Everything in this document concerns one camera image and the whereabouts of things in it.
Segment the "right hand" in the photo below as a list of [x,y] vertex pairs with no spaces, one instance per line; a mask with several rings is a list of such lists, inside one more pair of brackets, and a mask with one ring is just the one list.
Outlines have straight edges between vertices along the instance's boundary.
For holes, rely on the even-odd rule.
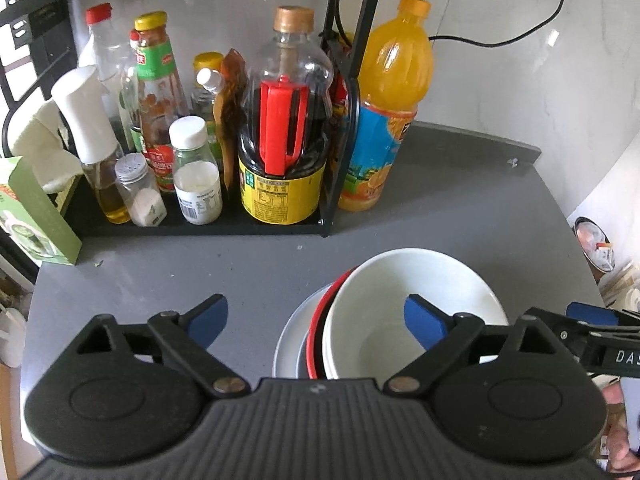
[[[617,405],[624,402],[619,382],[605,387],[602,393],[608,404]],[[639,457],[629,447],[625,415],[620,415],[611,422],[608,432],[608,463],[612,472],[631,472],[639,469]]]

